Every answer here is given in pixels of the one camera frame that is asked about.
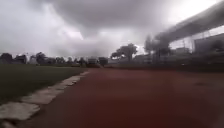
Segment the running track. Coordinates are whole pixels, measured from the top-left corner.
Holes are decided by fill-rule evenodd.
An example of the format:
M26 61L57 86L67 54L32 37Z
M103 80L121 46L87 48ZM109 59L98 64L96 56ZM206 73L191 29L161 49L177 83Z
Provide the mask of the running track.
M90 72L28 121L27 127L224 127L224 89L202 83L208 80L204 76L141 70Z

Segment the sky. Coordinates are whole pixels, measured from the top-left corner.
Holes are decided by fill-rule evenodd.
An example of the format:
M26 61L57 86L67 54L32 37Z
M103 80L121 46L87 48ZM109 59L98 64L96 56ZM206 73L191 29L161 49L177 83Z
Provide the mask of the sky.
M0 0L0 53L109 56L220 0Z

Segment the grass field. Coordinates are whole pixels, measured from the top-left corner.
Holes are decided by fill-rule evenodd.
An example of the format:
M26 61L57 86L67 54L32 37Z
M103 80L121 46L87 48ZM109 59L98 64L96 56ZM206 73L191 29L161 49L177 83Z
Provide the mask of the grass field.
M83 72L82 68L0 64L0 104Z

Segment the gray cloud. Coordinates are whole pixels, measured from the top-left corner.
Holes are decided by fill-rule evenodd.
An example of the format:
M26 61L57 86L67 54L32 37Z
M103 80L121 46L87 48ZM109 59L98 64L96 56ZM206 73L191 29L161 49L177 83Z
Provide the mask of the gray cloud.
M0 0L0 53L108 56L170 27L170 10L186 1Z

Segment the roof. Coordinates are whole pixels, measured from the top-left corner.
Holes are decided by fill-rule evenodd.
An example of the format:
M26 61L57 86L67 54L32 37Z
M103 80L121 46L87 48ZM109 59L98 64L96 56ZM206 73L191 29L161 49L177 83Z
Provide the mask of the roof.
M159 40L171 42L224 24L224 1L210 7L156 36Z

